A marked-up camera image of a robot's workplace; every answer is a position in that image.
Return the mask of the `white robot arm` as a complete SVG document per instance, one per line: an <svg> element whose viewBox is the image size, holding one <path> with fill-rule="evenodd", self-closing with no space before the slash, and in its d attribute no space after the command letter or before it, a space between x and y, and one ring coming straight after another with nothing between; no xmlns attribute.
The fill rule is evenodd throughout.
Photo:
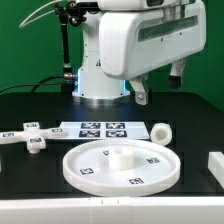
<svg viewBox="0 0 224 224"><path fill-rule="evenodd" d="M111 105L129 96L148 103L147 75L171 66L168 85L182 84L186 58L206 42L202 0L75 0L87 18L84 55L73 96L86 104Z"/></svg>

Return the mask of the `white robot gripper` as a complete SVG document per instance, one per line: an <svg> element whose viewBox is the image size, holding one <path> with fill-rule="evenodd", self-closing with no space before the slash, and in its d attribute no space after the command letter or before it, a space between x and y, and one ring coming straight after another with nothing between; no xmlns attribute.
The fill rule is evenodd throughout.
<svg viewBox="0 0 224 224"><path fill-rule="evenodd" d="M139 105L148 103L149 93L147 78L142 74L172 63L168 85L180 88L186 65L183 58L201 51L205 42L206 11L201 0L186 5L183 13L173 17L157 8L107 12L100 20L101 68L109 77L131 79Z"/></svg>

